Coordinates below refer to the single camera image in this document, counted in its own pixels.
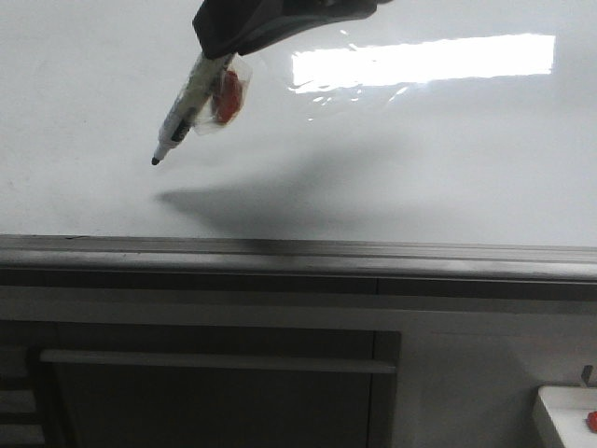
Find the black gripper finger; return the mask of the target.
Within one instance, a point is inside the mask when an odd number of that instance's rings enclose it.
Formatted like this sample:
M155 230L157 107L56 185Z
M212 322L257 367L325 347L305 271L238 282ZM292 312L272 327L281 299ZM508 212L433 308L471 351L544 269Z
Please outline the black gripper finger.
M216 59L247 55L312 28L366 19L379 4L371 0L208 0L192 25L204 56Z

